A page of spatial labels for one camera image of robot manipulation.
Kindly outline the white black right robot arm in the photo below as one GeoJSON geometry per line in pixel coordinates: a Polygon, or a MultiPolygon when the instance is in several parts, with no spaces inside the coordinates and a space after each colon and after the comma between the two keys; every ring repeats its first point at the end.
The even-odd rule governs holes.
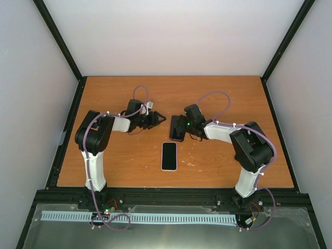
{"type": "Polygon", "coordinates": [[[219,140],[233,145],[234,159],[240,164],[241,171],[231,202],[238,209],[246,208],[258,190],[261,176],[275,159],[276,148],[264,135],[259,125],[253,121],[246,124],[230,124],[208,120],[194,124],[183,115],[171,118],[170,139],[182,142],[186,134],[203,140],[219,140]]]}

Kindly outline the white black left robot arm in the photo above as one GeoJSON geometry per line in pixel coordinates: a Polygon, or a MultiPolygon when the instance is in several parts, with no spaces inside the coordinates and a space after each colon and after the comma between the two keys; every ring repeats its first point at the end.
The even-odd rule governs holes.
{"type": "Polygon", "coordinates": [[[108,146],[112,132],[130,133],[135,128],[152,129],[166,117],[158,111],[153,111],[153,102],[143,103],[131,99],[127,109],[118,114],[100,113],[89,110],[75,134],[75,143],[84,158],[86,183],[93,191],[90,203],[97,209],[107,205],[108,196],[102,190],[106,186],[104,177],[103,155],[108,146]]]}

